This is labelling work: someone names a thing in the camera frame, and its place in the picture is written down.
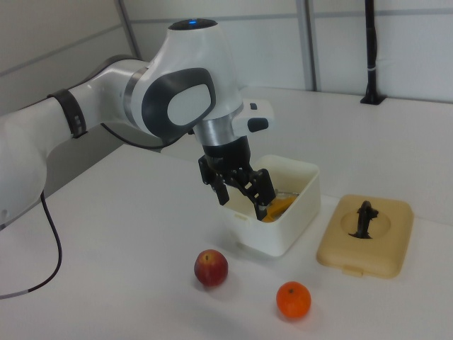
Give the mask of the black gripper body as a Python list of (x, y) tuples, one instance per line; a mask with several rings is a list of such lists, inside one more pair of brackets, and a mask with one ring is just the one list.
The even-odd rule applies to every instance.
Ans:
[(217, 173), (226, 173), (227, 171), (238, 171), (240, 169), (250, 172), (251, 151), (247, 137), (219, 145), (219, 146), (202, 146), (204, 151), (203, 159), (206, 160), (208, 167)]

